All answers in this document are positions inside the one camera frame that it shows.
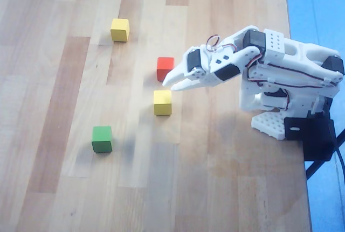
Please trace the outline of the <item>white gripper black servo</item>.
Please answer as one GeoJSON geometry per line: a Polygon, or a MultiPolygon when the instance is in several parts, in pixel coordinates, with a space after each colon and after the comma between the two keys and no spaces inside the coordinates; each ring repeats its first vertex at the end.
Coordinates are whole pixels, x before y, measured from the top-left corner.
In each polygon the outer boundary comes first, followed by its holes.
{"type": "Polygon", "coordinates": [[[216,78],[210,71],[210,59],[205,45],[191,47],[182,61],[166,75],[162,86],[172,86],[172,91],[215,86],[216,78]]]}

